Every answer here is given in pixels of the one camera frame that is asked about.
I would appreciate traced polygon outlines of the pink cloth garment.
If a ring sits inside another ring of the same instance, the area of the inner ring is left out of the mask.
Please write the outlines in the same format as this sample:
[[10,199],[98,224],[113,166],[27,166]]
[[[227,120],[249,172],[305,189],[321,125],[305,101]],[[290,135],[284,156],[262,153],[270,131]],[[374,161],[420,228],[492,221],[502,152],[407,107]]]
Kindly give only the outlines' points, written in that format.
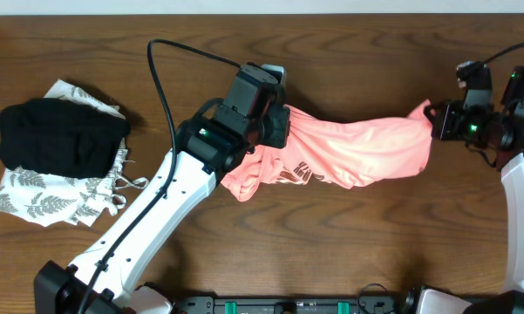
[[314,178],[346,189],[384,179],[412,177],[429,160],[432,124],[427,99],[406,117],[336,123],[290,106],[290,130],[282,149],[258,146],[221,184],[248,201],[263,183],[305,185]]

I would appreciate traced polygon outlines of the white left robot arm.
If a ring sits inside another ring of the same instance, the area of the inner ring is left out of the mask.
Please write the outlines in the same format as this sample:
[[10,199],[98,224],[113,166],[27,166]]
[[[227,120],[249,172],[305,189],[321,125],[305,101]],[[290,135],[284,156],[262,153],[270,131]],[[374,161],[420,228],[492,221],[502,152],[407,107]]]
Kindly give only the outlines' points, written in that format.
[[49,261],[34,279],[38,313],[170,313],[173,303],[138,281],[183,218],[258,145],[283,148],[289,135],[286,71],[240,66],[225,98],[183,121],[172,149],[125,213],[63,268]]

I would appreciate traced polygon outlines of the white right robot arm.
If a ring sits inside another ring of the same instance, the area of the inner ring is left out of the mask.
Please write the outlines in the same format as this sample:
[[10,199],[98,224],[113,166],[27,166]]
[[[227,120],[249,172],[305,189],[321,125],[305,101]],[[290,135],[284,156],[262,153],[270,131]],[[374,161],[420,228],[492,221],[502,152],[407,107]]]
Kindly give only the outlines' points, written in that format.
[[467,61],[457,67],[456,75],[463,98],[426,106],[424,113],[434,139],[461,140],[478,154],[489,147],[495,150],[487,164],[500,172],[507,202],[507,270],[496,297],[469,300],[439,293],[433,299],[433,289],[422,289],[414,308],[418,313],[524,313],[524,66],[513,69],[499,112],[491,101],[487,63]]

